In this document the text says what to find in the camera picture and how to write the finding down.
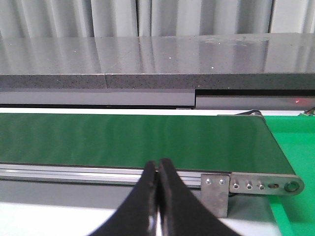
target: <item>screw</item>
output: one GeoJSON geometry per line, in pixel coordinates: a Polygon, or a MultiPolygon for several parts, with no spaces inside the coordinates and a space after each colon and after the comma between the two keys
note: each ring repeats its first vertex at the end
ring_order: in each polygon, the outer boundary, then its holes
{"type": "Polygon", "coordinates": [[[233,188],[238,189],[240,186],[237,183],[233,184],[233,188]]]}
{"type": "Polygon", "coordinates": [[[246,184],[246,188],[247,188],[248,190],[251,190],[251,189],[252,189],[252,185],[251,185],[250,183],[248,183],[248,184],[246,184]]]}
{"type": "Polygon", "coordinates": [[[207,183],[207,184],[212,184],[211,179],[207,178],[207,179],[206,179],[206,183],[207,183]]]}
{"type": "Polygon", "coordinates": [[[258,182],[258,188],[260,189],[260,190],[264,190],[265,189],[265,185],[263,185],[262,184],[262,182],[258,182]]]}
{"type": "Polygon", "coordinates": [[[220,185],[224,185],[225,184],[225,180],[224,179],[220,179],[219,184],[220,185]]]}

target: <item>white surface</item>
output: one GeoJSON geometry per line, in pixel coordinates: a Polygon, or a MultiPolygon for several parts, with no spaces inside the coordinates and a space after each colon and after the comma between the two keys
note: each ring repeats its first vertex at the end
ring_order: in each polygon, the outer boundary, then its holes
{"type": "MultiPolygon", "coordinates": [[[[48,206],[0,202],[0,235],[3,236],[85,236],[93,232],[114,209],[48,206]]],[[[274,222],[221,219],[243,236],[280,236],[274,222]]],[[[160,219],[157,236],[161,236],[160,219]]]]}
{"type": "Polygon", "coordinates": [[[114,210],[0,202],[0,212],[2,236],[85,236],[114,210]]]}
{"type": "MultiPolygon", "coordinates": [[[[0,113],[173,115],[173,116],[235,115],[237,113],[247,111],[248,110],[0,108],[0,113]]],[[[302,112],[303,111],[261,111],[261,113],[264,116],[297,116],[302,112]]]]}

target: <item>metal bar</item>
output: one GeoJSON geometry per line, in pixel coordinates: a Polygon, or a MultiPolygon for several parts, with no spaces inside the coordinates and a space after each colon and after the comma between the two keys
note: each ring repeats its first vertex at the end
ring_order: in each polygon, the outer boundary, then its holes
{"type": "MultiPolygon", "coordinates": [[[[140,179],[142,169],[132,168],[103,168],[103,167],[72,167],[72,166],[45,166],[45,165],[19,165],[0,164],[0,179],[50,181],[71,183],[98,183],[98,184],[123,184],[135,185],[140,179]]],[[[277,175],[260,173],[227,173],[218,171],[190,171],[177,172],[182,181],[190,188],[200,188],[202,174],[230,175],[229,191],[232,193],[264,194],[264,195],[296,195],[303,191],[304,183],[296,175],[277,175]],[[294,184],[298,187],[292,191],[294,184]]]]}

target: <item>bolt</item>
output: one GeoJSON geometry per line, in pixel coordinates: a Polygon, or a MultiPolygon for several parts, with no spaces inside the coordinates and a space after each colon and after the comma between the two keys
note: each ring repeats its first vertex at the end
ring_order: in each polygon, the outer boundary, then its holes
{"type": "Polygon", "coordinates": [[[225,184],[225,180],[224,179],[220,179],[219,184],[220,185],[224,185],[225,184]]]}
{"type": "Polygon", "coordinates": [[[212,184],[211,179],[207,178],[207,179],[206,179],[206,183],[207,183],[207,184],[212,184]]]}
{"type": "Polygon", "coordinates": [[[233,184],[233,188],[238,189],[240,186],[237,183],[233,184]]]}

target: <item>green mat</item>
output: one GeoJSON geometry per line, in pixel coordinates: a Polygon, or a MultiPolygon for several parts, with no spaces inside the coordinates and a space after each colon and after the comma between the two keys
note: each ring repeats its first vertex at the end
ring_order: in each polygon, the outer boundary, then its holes
{"type": "Polygon", "coordinates": [[[315,118],[266,117],[266,120],[296,174],[305,183],[305,189],[299,195],[272,197],[275,218],[284,236],[314,236],[315,118]],[[283,214],[281,203],[289,221],[283,214]]]}

